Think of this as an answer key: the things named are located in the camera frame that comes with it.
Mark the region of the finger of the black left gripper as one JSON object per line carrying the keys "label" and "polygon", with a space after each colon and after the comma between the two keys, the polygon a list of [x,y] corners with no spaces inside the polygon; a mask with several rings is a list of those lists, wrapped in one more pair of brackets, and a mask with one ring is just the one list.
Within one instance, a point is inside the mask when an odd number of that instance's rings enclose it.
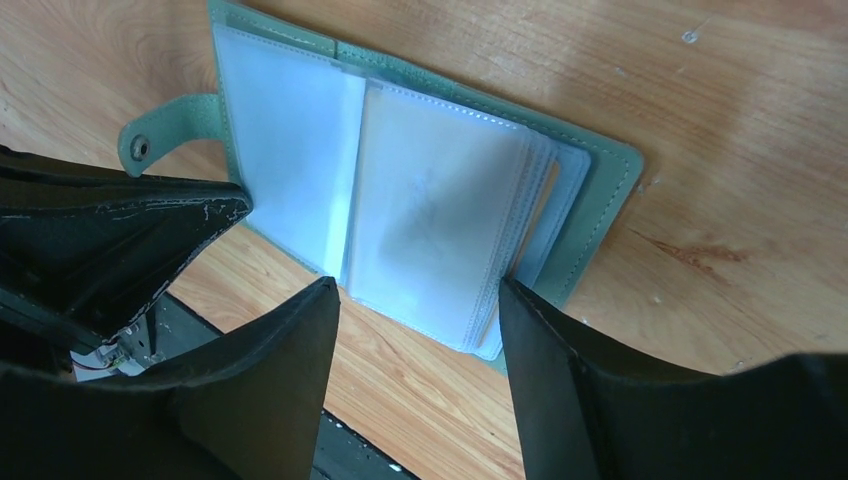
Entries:
{"label": "finger of the black left gripper", "polygon": [[1,319],[88,353],[252,209],[228,182],[1,151]]}

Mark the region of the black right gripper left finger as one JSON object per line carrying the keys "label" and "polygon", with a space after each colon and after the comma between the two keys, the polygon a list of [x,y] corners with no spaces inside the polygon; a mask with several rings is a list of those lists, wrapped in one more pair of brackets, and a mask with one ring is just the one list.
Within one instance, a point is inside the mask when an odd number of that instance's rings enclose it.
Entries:
{"label": "black right gripper left finger", "polygon": [[306,479],[337,337],[329,277],[140,375],[1,366],[5,479]]}

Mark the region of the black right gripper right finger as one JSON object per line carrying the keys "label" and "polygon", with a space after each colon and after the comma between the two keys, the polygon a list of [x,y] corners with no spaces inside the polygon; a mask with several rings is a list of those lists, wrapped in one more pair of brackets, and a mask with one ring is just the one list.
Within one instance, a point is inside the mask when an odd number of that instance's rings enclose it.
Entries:
{"label": "black right gripper right finger", "polygon": [[499,289],[530,479],[843,479],[847,358],[796,353],[731,375],[669,363]]}

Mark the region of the teal card holder wallet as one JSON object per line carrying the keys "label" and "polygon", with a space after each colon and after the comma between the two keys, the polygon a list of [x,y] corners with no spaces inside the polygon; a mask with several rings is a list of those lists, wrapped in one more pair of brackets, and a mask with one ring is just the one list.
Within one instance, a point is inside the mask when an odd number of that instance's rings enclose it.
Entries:
{"label": "teal card holder wallet", "polygon": [[128,123],[124,169],[222,142],[250,229],[361,305],[503,369],[500,280],[564,305],[642,154],[244,5],[208,9],[217,91]]}

